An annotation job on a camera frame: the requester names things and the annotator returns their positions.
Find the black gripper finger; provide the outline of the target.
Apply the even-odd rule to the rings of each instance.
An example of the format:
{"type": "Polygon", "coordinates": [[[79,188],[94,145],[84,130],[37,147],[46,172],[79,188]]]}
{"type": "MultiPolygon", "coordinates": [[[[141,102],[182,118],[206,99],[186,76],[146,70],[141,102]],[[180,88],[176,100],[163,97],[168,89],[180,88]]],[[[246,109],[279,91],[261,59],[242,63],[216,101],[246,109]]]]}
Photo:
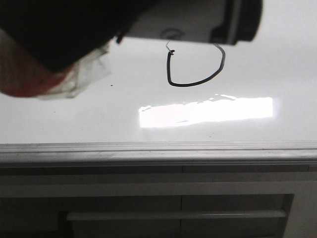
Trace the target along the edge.
{"type": "Polygon", "coordinates": [[[122,39],[155,0],[2,0],[0,27],[51,71],[114,37],[122,39]]]}

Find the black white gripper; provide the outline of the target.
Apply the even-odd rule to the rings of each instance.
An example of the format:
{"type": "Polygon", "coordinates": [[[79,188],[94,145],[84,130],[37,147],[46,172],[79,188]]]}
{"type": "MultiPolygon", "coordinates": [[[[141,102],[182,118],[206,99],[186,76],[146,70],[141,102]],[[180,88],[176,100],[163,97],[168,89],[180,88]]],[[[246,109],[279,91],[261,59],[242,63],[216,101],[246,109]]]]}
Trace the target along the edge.
{"type": "Polygon", "coordinates": [[[236,45],[254,39],[262,9],[261,0],[160,0],[141,14],[127,35],[236,45]]]}

